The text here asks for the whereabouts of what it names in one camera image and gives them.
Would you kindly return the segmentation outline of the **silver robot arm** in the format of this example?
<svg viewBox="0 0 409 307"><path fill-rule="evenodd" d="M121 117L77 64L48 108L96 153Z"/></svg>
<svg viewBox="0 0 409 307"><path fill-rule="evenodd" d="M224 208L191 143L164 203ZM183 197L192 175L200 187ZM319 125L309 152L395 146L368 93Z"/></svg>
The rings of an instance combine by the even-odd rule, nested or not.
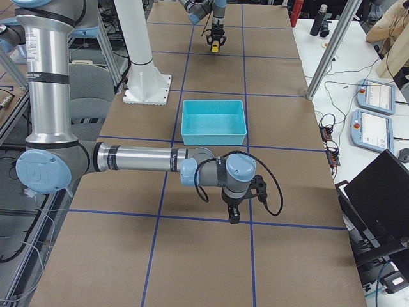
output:
<svg viewBox="0 0 409 307"><path fill-rule="evenodd" d="M178 172L207 201L206 186L220 187L229 222L240 220L239 204L251 198L256 162L241 151L216 157L206 148L145 148L80 141L72 133L68 35L78 22L94 16L86 4L67 1L17 1L16 18L24 28L32 132L16 172L29 189L49 194L74 180L106 170Z"/></svg>
<svg viewBox="0 0 409 307"><path fill-rule="evenodd" d="M179 3L187 12L189 20L193 25L198 24L206 16L212 16L212 27L210 34L206 36L207 44L212 53L218 53L225 44L226 36L224 31L224 17L227 1L223 0L205 0L190 1L180 0Z"/></svg>

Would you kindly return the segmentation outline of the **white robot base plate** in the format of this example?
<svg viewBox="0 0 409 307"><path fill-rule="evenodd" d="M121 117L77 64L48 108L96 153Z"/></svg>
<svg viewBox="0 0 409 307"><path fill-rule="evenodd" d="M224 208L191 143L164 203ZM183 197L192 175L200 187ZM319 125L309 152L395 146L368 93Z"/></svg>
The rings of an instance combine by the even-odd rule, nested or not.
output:
<svg viewBox="0 0 409 307"><path fill-rule="evenodd" d="M140 73L134 84L128 80L123 102L126 104L166 105L171 81L171 75L159 74L151 80L145 79Z"/></svg>

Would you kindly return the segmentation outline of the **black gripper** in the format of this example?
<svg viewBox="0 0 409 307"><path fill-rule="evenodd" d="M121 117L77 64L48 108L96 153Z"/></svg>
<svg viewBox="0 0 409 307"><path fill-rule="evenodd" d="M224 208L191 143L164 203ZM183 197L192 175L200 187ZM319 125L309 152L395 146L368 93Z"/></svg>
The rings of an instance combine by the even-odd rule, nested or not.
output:
<svg viewBox="0 0 409 307"><path fill-rule="evenodd" d="M219 41L219 46L222 47L226 42L224 25L223 24L212 24L210 35L206 35L207 44L211 47L213 41Z"/></svg>
<svg viewBox="0 0 409 307"><path fill-rule="evenodd" d="M222 188L222 199L228 206L228 220L230 224L238 224L240 222L239 204L243 200L251 199L256 195L252 193L251 188L244 192L233 192L227 187Z"/></svg>

